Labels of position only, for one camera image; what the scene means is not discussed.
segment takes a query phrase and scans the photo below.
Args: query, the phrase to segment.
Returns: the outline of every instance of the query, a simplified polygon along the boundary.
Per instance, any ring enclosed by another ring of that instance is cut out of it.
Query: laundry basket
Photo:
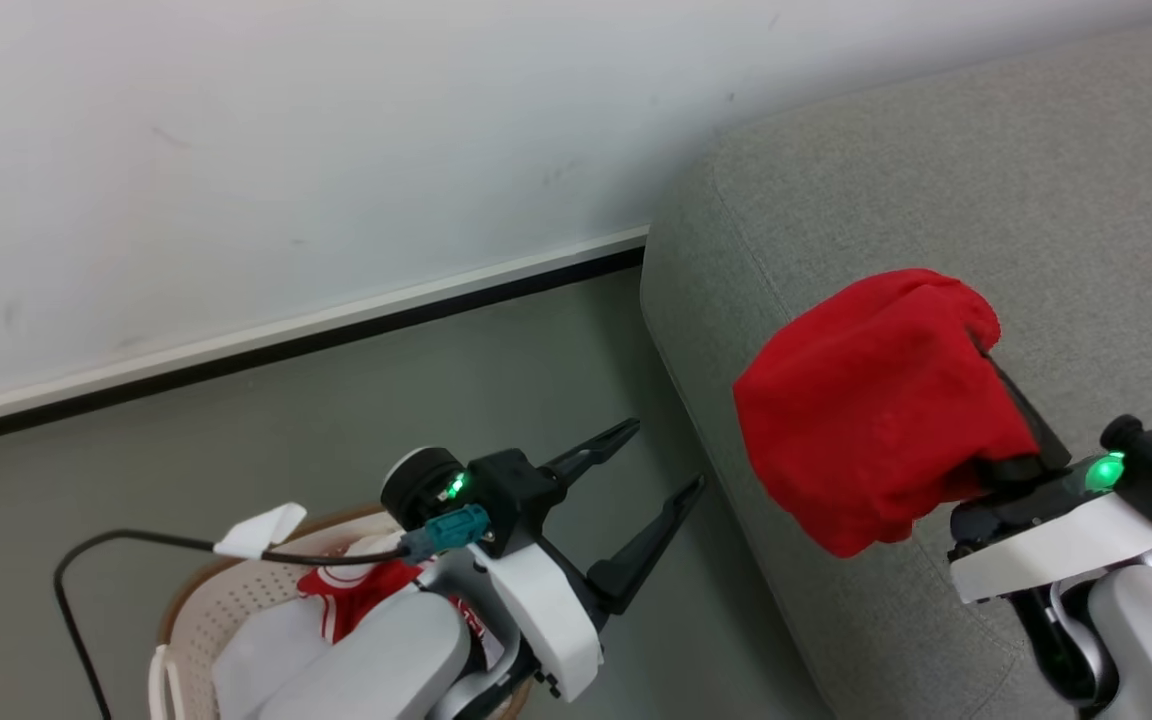
[[[379,505],[306,525],[279,550],[298,555],[333,555],[371,536],[401,528]],[[205,568],[180,589],[164,615],[159,646],[150,661],[151,720],[217,720],[211,664],[248,615],[297,596],[296,583],[310,571],[301,564],[259,560],[221,561]],[[494,712],[513,720],[526,702],[530,684]]]

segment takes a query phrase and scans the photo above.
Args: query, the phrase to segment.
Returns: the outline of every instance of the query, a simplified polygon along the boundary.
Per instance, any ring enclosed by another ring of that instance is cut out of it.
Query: green led light
[[[1114,483],[1119,482],[1121,477],[1123,477],[1123,454],[1112,452],[1093,462],[1087,469],[1084,486],[1093,492],[1108,492],[1114,488]]]
[[[452,480],[452,486],[447,488],[447,497],[456,497],[461,492],[461,488],[465,486],[465,473],[456,475],[456,479]]]

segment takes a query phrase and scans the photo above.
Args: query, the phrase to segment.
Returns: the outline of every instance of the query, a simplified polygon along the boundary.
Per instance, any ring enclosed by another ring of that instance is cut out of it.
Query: red and white cloth
[[[402,532],[396,532],[361,539],[349,546],[346,555],[370,555],[396,548],[397,539],[402,536]],[[402,560],[389,560],[317,568],[298,579],[296,589],[301,597],[323,602],[320,635],[328,643],[335,644],[353,632],[367,612],[380,605],[380,601],[420,577],[426,566],[429,561],[411,566]]]

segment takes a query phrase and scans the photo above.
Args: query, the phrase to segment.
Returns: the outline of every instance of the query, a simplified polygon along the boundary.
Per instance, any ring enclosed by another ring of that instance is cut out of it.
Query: sofa cushion
[[[947,507],[836,560],[749,469],[732,382],[856,279],[927,266],[995,306],[998,363],[1076,457],[1152,424],[1152,28],[861,92],[734,132],[673,187],[643,309],[841,717],[1069,717],[1006,602],[948,582]]]

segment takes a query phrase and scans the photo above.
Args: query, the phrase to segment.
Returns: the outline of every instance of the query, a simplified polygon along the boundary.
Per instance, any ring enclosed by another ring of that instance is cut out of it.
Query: cable
[[[204,552],[214,551],[215,543],[202,541],[200,539],[169,536],[166,533],[151,533],[147,530],[109,530],[108,533],[100,533],[97,537],[78,543],[73,550],[65,553],[56,564],[56,569],[51,574],[51,589],[56,594],[56,605],[60,606],[60,615],[65,619],[65,629],[69,630],[69,639],[74,643],[74,651],[78,653],[78,660],[83,664],[83,673],[88,675],[88,684],[92,688],[96,697],[96,705],[100,707],[100,715],[104,720],[109,720],[109,704],[105,700],[105,691],[101,689],[100,679],[96,676],[96,666],[92,665],[91,655],[88,654],[88,644],[83,642],[82,634],[78,632],[78,623],[74,621],[74,612],[69,607],[69,598],[65,596],[65,570],[78,555],[111,539],[134,539],[135,541],[151,541],[156,544],[168,544],[172,547],[183,547],[187,550],[200,550]],[[340,564],[366,564],[367,562],[384,562],[406,558],[407,547],[399,547],[388,552],[376,552],[371,555],[346,555],[341,558],[318,558],[312,555],[286,555],[282,552],[262,552],[260,560],[270,562],[285,562],[286,564],[308,564],[314,568],[332,568]]]

